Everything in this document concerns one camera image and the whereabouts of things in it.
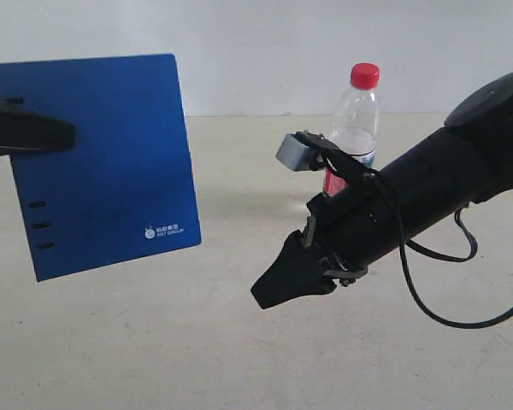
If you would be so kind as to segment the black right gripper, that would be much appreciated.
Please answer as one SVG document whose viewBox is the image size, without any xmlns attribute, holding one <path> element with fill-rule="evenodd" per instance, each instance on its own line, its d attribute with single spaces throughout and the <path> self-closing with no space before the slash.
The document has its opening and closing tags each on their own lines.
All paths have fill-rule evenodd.
<svg viewBox="0 0 513 410">
<path fill-rule="evenodd" d="M 276 307 L 303 296 L 332 293 L 354 284 L 368 268 L 353 262 L 344 238 L 334 232 L 337 209 L 332 197 L 320 192 L 307 203 L 310 214 L 303 233 L 293 231 L 266 272 L 252 285 L 251 294 L 261 309 Z"/>
</svg>

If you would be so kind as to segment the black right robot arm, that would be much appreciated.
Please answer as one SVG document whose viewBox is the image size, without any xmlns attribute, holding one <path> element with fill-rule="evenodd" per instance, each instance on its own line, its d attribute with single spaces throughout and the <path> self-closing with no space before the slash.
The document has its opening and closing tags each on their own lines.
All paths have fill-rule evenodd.
<svg viewBox="0 0 513 410">
<path fill-rule="evenodd" d="M 294 147 L 303 151 L 298 169 L 332 167 L 347 186 L 308 202 L 307 226 L 287 237 L 251 287 L 261 308 L 329 294 L 466 204 L 512 190 L 513 73 L 481 87 L 440 129 L 380 170 L 310 132 L 288 134 L 283 150 Z"/>
</svg>

